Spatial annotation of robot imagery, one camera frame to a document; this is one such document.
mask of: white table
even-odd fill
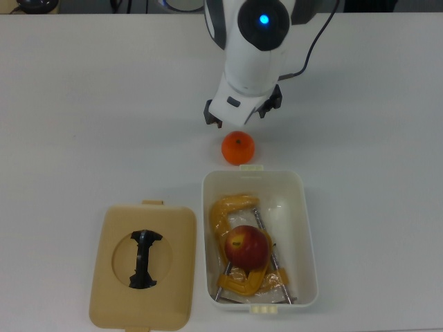
[[[318,15],[294,28],[298,70]],[[234,169],[203,109],[224,55],[202,16],[0,17],[0,331],[101,331],[88,317],[107,208],[197,215],[183,331],[443,329],[443,16],[337,15],[283,105],[244,128],[254,163],[304,181],[320,297],[222,313],[204,289],[201,182]]]

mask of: orange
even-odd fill
[[[233,131],[221,143],[223,157],[232,165],[242,165],[254,156],[254,139],[243,131]]]

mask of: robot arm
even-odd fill
[[[241,127],[252,114],[278,108],[277,85],[286,60],[289,27],[307,23],[319,0],[205,0],[208,32],[225,50],[219,88],[206,103],[206,123]]]

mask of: blue light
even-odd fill
[[[263,14],[260,16],[259,20],[261,24],[267,25],[269,23],[269,16]]]

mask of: black handle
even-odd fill
[[[163,237],[151,230],[137,230],[132,232],[131,239],[134,239],[138,243],[137,250],[137,264],[136,274],[132,275],[129,280],[129,287],[136,289],[144,289],[153,287],[157,284],[157,281],[152,280],[150,274],[147,271],[147,265],[149,263],[150,246],[154,241],[160,241]]]

